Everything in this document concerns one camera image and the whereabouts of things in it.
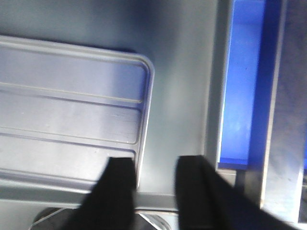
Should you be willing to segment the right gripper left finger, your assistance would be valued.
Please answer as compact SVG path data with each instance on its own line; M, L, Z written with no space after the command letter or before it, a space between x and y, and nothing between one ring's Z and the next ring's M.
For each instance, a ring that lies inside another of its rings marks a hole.
M136 173L131 158L110 158L99 181L62 230L130 230Z

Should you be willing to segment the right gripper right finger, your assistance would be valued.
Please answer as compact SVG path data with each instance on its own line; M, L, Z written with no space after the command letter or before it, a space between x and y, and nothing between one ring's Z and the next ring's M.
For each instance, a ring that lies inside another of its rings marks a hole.
M176 166L181 230L293 230L229 185L203 156L181 156Z

